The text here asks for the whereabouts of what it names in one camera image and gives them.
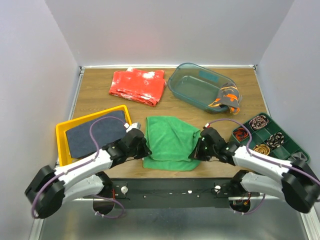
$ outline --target red cloth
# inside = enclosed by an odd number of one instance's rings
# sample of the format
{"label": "red cloth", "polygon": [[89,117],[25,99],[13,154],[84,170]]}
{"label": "red cloth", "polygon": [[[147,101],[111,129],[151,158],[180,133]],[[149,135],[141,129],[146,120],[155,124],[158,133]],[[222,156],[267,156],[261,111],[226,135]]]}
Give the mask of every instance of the red cloth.
{"label": "red cloth", "polygon": [[155,107],[166,86],[164,75],[163,70],[115,71],[109,94]]}

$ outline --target green organizer tray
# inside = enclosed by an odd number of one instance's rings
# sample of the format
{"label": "green organizer tray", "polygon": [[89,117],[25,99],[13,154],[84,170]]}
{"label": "green organizer tray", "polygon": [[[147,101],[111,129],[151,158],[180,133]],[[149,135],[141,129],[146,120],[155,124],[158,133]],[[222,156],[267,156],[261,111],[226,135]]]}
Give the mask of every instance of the green organizer tray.
{"label": "green organizer tray", "polygon": [[[260,145],[260,144],[267,144],[266,140],[273,134],[276,134],[277,132],[281,132],[284,136],[284,143],[282,144],[282,146],[271,150],[269,156],[276,158],[276,159],[281,159],[281,160],[288,160],[288,158],[297,152],[302,152],[306,158],[307,158],[307,162],[310,161],[310,156],[306,153],[306,151],[304,151],[268,114],[262,112],[259,115],[264,115],[268,118],[269,123],[258,130],[254,130],[251,128],[249,122],[250,120],[248,120],[247,122],[245,122],[243,125],[250,131],[251,135],[252,135],[252,141],[249,144],[249,148],[253,150],[253,148],[256,145]],[[232,135],[230,137],[230,141],[234,141],[234,142],[238,142],[242,145],[246,145],[249,141],[249,136],[246,137],[244,140],[242,141],[238,141],[238,139],[235,137],[234,132],[241,128],[241,126],[237,127],[236,129],[234,129],[232,131]]]}

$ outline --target clear plastic container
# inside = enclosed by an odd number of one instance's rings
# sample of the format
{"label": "clear plastic container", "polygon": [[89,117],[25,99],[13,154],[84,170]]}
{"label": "clear plastic container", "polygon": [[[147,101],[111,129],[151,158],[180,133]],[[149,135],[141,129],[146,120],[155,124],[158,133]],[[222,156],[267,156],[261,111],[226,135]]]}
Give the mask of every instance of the clear plastic container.
{"label": "clear plastic container", "polygon": [[227,111],[227,106],[208,106],[217,98],[219,89],[226,83],[234,83],[230,78],[193,63],[179,65],[168,80],[173,95],[208,113]]}

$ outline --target metal frame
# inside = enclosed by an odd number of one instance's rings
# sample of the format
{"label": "metal frame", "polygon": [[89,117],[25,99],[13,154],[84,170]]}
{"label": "metal frame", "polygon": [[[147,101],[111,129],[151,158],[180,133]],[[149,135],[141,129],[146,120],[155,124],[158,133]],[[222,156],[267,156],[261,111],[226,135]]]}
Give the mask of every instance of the metal frame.
{"label": "metal frame", "polygon": [[[178,65],[175,64],[121,64],[121,65],[96,65],[96,66],[80,66],[80,74],[79,74],[79,78],[78,78],[78,83],[77,83],[77,87],[76,87],[76,91],[75,91],[75,95],[73,98],[73,102],[72,102],[72,107],[70,110],[70,114],[69,114],[69,120],[72,119],[74,111],[75,111],[75,107],[76,107],[76,102],[78,99],[78,95],[79,95],[79,91],[80,91],[80,86],[82,83],[82,79],[85,73],[85,69],[112,69],[112,68],[118,68],[118,69],[126,69],[128,67],[134,67],[134,68],[162,68],[162,69],[170,69],[170,68],[176,68]],[[257,76],[257,72],[256,72],[256,65],[214,65],[214,64],[201,64],[200,66],[205,67],[205,68],[250,68],[253,69],[255,77],[257,79],[259,88],[260,88],[260,92],[264,101],[264,105],[266,108],[266,111],[269,115],[270,111],[268,108],[268,105],[266,103],[263,91],[261,89],[259,80],[258,80],[258,76]],[[231,197],[229,200],[236,200],[238,198],[234,198]],[[311,209],[311,211],[308,214],[304,214],[301,213],[301,219],[305,228],[305,231],[307,233],[307,236],[309,238],[309,240],[318,240],[320,239],[320,221],[319,218],[317,216],[316,210],[313,207]],[[33,221],[33,225],[31,228],[31,232],[30,232],[30,236],[29,236],[29,240],[38,240],[40,239],[40,234],[41,234],[41,229],[43,226],[44,220],[43,219],[35,219]]]}

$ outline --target wooden surface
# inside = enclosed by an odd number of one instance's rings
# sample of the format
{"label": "wooden surface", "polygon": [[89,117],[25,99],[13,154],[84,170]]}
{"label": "wooden surface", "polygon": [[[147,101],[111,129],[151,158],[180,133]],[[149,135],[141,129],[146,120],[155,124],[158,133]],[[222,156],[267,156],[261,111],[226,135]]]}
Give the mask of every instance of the wooden surface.
{"label": "wooden surface", "polygon": [[[165,69],[165,79],[172,75],[175,69]],[[266,107],[258,86],[253,69],[250,68],[217,68],[215,72],[225,75],[236,83],[243,100],[237,115],[230,113],[209,114],[184,101],[175,98],[168,87],[156,107],[109,95],[109,89],[115,71],[125,69],[86,69],[76,102],[73,118],[78,118],[118,105],[127,105],[132,122],[140,122],[145,130],[148,116],[176,116],[181,120],[201,129],[207,122],[231,118],[241,123],[246,122]],[[226,140],[237,125],[233,122],[214,123],[219,133]],[[111,178],[175,178],[175,177],[233,177],[240,168],[221,162],[202,162],[195,170],[188,172],[154,170],[142,167],[141,160],[132,160],[106,171]]]}

